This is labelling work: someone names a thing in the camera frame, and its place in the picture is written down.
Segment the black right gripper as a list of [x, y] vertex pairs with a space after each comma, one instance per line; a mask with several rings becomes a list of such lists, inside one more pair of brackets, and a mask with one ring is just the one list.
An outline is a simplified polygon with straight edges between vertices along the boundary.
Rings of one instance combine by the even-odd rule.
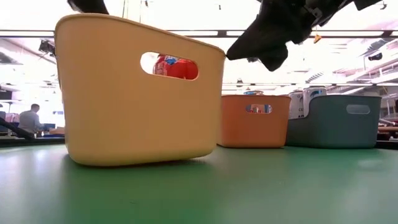
[[299, 43], [308, 37], [305, 1], [263, 1], [259, 18], [227, 50], [229, 60], [260, 60], [271, 72], [287, 59], [287, 42]]

